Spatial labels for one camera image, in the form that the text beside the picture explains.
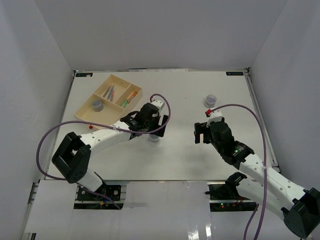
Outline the green correction tape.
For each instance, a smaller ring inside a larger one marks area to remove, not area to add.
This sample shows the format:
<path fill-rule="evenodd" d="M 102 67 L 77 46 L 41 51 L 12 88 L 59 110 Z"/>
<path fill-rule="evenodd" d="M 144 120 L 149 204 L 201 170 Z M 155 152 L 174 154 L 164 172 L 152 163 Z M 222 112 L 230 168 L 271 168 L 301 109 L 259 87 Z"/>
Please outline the green correction tape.
<path fill-rule="evenodd" d="M 125 109 L 127 105 L 128 105 L 128 100 L 125 99 L 120 106 Z"/>

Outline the paperclip jar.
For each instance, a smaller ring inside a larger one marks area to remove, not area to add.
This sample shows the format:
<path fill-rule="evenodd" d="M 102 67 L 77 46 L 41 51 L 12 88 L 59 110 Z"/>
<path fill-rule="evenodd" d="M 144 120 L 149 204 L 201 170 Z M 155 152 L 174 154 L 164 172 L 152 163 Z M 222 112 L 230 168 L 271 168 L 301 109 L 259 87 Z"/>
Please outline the paperclip jar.
<path fill-rule="evenodd" d="M 156 143 L 156 142 L 158 142 L 158 141 L 160 140 L 160 137 L 157 136 L 157 135 L 154 135 L 154 134 L 150 134 L 150 135 L 148 136 L 148 139 L 149 139 L 151 142 Z"/>
<path fill-rule="evenodd" d="M 93 101 L 91 106 L 95 112 L 101 112 L 104 109 L 104 104 L 100 99 Z"/>

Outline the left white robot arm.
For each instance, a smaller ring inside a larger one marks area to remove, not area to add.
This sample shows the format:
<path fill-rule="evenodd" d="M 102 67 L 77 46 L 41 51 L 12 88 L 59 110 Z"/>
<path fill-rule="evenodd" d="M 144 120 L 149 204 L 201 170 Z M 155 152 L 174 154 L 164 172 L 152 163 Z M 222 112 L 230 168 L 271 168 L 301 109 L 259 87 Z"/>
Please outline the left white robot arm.
<path fill-rule="evenodd" d="M 106 184 L 94 171 L 88 169 L 90 158 L 100 151 L 141 135 L 163 137 L 168 115 L 161 116 L 165 103 L 153 100 L 122 117 L 110 128 L 77 135 L 68 133 L 52 157 L 52 163 L 68 183 L 86 188 L 90 196 L 99 200 L 105 196 Z"/>

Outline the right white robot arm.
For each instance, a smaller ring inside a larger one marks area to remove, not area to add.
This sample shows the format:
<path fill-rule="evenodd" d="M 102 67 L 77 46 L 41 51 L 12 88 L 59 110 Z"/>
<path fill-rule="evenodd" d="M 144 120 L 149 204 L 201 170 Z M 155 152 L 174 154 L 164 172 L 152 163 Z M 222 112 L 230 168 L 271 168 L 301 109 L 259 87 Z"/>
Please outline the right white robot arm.
<path fill-rule="evenodd" d="M 255 201 L 283 220 L 297 237 L 306 239 L 320 224 L 320 192 L 288 180 L 271 167 L 265 167 L 255 152 L 234 139 L 224 121 L 195 123 L 195 143 L 203 138 L 237 172 L 225 182 L 226 195 Z"/>

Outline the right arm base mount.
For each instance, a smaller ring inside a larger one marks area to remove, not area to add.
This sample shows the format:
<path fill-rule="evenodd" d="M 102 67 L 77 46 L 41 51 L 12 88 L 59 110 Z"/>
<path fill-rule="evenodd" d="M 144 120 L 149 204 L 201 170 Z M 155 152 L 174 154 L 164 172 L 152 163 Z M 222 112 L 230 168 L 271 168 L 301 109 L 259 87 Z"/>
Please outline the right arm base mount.
<path fill-rule="evenodd" d="M 257 204 L 248 198 L 240 196 L 236 187 L 240 181 L 247 177 L 240 172 L 236 172 L 228 177 L 224 183 L 208 184 L 205 192 L 209 196 L 209 207 L 212 213 L 222 212 L 250 212 Z"/>

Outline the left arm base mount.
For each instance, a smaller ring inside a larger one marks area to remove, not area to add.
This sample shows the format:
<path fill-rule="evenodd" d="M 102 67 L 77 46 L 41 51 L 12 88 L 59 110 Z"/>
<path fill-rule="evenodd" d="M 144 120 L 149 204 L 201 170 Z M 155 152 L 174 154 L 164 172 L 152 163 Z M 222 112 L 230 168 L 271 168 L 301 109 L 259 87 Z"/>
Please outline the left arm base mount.
<path fill-rule="evenodd" d="M 121 185 L 103 184 L 95 193 L 79 186 L 73 208 L 76 210 L 121 210 L 123 202 Z"/>

